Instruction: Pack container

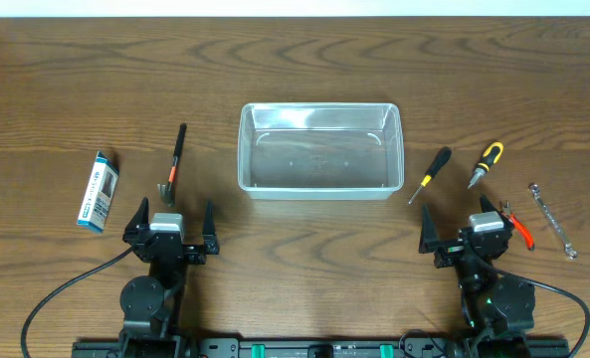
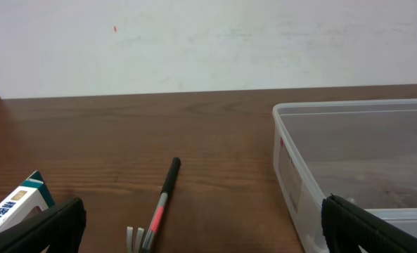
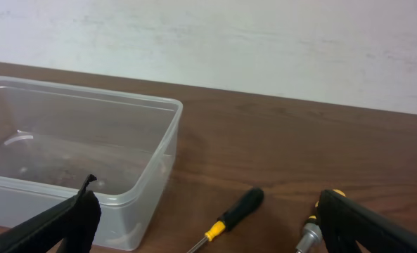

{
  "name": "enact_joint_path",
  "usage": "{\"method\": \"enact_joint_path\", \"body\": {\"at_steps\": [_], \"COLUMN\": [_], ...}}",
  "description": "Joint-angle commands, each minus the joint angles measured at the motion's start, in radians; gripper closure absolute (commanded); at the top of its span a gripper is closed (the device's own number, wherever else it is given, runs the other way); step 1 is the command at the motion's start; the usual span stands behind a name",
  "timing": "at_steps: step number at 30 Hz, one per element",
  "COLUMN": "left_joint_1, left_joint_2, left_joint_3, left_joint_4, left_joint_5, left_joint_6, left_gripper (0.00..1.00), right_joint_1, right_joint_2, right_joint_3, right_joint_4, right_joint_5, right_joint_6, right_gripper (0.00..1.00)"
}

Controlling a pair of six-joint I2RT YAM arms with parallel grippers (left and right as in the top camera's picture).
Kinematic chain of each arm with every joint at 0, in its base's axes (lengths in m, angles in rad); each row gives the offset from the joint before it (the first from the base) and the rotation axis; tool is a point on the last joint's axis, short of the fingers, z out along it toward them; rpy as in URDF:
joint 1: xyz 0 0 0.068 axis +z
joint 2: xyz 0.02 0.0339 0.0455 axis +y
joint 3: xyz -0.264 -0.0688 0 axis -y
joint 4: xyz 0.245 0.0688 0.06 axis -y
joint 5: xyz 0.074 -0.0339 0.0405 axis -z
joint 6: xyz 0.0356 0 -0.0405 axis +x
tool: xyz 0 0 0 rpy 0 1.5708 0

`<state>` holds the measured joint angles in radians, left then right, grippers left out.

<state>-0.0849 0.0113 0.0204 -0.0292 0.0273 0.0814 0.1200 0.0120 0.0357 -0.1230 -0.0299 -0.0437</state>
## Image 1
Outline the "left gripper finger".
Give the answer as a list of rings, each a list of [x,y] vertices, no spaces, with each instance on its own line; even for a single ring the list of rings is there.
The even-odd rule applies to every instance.
[[[204,222],[202,227],[202,237],[205,245],[216,245],[217,234],[213,218],[213,205],[211,201],[206,204],[206,210],[204,215]]]
[[[139,205],[138,210],[124,228],[126,235],[137,235],[149,225],[149,201],[144,197]]]

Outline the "red handled pliers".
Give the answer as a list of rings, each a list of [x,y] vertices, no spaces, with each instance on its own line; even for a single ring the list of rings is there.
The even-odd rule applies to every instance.
[[[533,252],[535,250],[535,243],[529,229],[515,216],[508,201],[501,202],[500,206],[502,214],[513,224],[524,239],[527,249]]]

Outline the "black slim screwdriver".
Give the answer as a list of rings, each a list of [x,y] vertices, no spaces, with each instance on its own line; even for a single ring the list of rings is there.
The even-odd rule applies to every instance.
[[[425,172],[425,176],[421,181],[419,187],[414,192],[412,197],[409,199],[408,204],[411,205],[416,197],[421,193],[423,189],[425,189],[428,184],[434,179],[434,177],[438,174],[438,172],[449,162],[452,156],[452,149],[448,146],[445,146],[439,150],[437,155],[435,156],[434,160],[428,167]]]

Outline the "silver combination wrench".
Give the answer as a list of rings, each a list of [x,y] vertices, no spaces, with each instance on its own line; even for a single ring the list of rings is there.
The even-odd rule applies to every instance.
[[[529,185],[529,191],[532,193],[532,197],[533,197],[534,201],[536,202],[537,206],[540,208],[544,217],[548,221],[550,227],[554,230],[556,236],[558,237],[558,239],[562,243],[563,251],[564,251],[565,255],[570,260],[577,260],[578,259],[577,251],[574,249],[572,242],[568,238],[566,232],[564,231],[564,229],[560,225],[557,218],[553,215],[553,213],[550,211],[549,207],[543,201],[543,199],[541,197],[541,191],[540,191],[539,186],[536,183],[532,183]]]

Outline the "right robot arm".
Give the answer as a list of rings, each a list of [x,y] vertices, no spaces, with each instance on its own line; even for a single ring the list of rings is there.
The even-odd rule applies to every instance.
[[[514,225],[486,197],[482,211],[454,239],[439,237],[427,206],[422,207],[421,254],[432,254],[437,269],[453,268],[469,334],[445,343],[447,357],[529,357],[525,332],[534,326],[535,288],[492,262],[508,249]]]

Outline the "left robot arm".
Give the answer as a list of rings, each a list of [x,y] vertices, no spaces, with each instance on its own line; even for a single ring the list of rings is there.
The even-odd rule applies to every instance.
[[[184,236],[183,216],[150,216],[146,198],[126,225],[122,239],[149,265],[149,271],[129,281],[121,291],[120,357],[199,355],[196,339],[182,331],[179,318],[188,268],[204,265],[209,256],[220,252],[211,203],[206,204],[203,242],[186,244]]]

